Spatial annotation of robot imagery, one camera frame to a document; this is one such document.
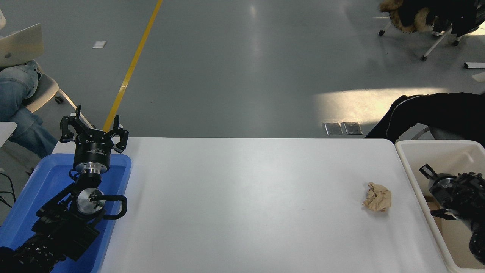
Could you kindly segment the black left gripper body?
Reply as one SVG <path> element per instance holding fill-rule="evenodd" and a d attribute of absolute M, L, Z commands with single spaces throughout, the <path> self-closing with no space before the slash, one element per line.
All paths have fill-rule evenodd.
<path fill-rule="evenodd" d="M 88 162 L 110 164 L 111 149 L 114 144 L 111 138 L 103 131 L 89 129 L 78 132 L 75 138 L 76 149 L 73 165 Z"/>

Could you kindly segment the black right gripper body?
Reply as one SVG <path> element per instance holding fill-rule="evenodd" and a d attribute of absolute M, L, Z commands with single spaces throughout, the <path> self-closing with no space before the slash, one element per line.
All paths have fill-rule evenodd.
<path fill-rule="evenodd" d="M 438 173 L 433 175 L 429 181 L 429 191 L 435 198 L 448 198 L 450 186 L 450 174 Z"/>

